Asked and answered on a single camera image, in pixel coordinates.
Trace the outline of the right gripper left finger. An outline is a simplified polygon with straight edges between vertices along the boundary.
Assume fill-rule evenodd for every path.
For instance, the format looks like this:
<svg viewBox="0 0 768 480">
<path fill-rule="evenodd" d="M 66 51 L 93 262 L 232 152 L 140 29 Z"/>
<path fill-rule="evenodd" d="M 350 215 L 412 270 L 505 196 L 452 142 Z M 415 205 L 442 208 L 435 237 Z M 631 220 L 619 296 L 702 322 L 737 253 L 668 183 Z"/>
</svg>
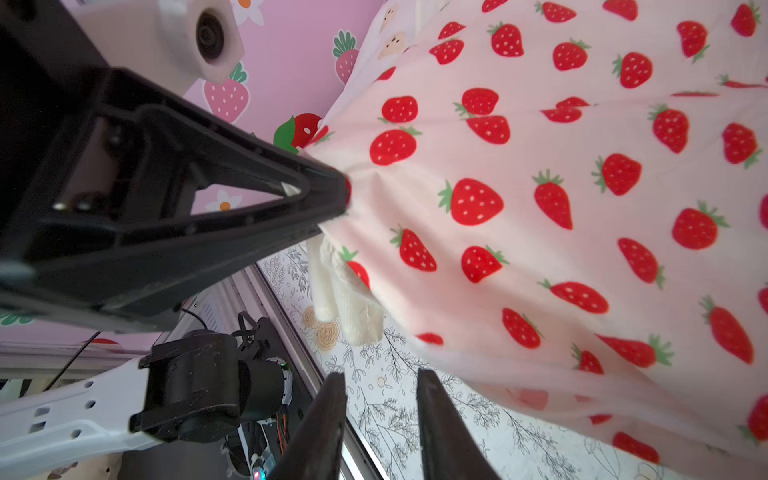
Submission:
<svg viewBox="0 0 768 480">
<path fill-rule="evenodd" d="M 340 475 L 346 425 L 345 377 L 325 379 L 269 480 L 334 480 Z"/>
</svg>

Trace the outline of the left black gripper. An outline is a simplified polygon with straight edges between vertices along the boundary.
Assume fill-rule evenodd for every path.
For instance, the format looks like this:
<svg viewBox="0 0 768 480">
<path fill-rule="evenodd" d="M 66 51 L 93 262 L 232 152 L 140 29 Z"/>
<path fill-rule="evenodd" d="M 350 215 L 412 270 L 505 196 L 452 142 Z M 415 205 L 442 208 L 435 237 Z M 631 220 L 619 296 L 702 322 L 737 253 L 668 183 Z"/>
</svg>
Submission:
<svg viewBox="0 0 768 480">
<path fill-rule="evenodd" d="M 56 1 L 2 3 L 1 57 L 4 313 L 166 331 L 345 210 L 339 172 L 109 67 Z"/>
</svg>

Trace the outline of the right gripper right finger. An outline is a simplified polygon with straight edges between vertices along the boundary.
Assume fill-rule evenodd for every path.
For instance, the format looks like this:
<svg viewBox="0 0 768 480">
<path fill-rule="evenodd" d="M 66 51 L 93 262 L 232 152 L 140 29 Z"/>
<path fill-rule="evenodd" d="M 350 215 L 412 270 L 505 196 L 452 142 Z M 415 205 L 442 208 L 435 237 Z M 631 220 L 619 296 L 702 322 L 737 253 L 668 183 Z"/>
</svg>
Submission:
<svg viewBox="0 0 768 480">
<path fill-rule="evenodd" d="M 434 371 L 418 371 L 416 396 L 423 478 L 499 480 Z"/>
</svg>

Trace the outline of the red strawberry print ruffled pillowcase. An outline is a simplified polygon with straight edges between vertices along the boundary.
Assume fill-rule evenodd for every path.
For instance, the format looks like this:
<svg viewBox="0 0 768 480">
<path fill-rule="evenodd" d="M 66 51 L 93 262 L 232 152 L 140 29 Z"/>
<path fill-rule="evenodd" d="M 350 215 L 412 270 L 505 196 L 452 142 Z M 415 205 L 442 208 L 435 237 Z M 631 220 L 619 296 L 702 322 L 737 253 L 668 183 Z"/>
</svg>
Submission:
<svg viewBox="0 0 768 480">
<path fill-rule="evenodd" d="M 767 475 L 767 5 L 449 1 L 308 154 L 435 367 L 707 479 Z"/>
</svg>

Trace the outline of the cream bear print pillow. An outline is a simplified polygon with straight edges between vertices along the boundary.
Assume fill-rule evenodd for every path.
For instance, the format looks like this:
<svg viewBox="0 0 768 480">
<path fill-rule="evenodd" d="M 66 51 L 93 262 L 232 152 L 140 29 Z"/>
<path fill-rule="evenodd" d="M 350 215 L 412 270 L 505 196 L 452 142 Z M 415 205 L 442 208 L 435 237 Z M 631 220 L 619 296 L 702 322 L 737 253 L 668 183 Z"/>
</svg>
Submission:
<svg viewBox="0 0 768 480">
<path fill-rule="evenodd" d="M 449 1 L 386 1 L 370 25 L 344 92 L 359 93 L 394 66 Z"/>
</svg>

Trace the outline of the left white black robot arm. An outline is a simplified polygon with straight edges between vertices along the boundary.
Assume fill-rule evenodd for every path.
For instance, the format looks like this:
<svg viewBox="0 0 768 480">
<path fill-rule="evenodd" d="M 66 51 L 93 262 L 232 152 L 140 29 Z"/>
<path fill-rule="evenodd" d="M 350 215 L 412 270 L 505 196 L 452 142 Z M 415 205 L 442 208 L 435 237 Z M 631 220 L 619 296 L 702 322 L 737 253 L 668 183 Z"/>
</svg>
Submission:
<svg viewBox="0 0 768 480">
<path fill-rule="evenodd" d="M 1 5 L 1 309 L 108 332 L 168 330 L 186 297 L 315 235 L 337 170 L 184 97 L 244 53 L 226 1 Z M 162 442 L 216 441 L 263 389 L 206 332 L 5 403 L 1 475 Z"/>
</svg>

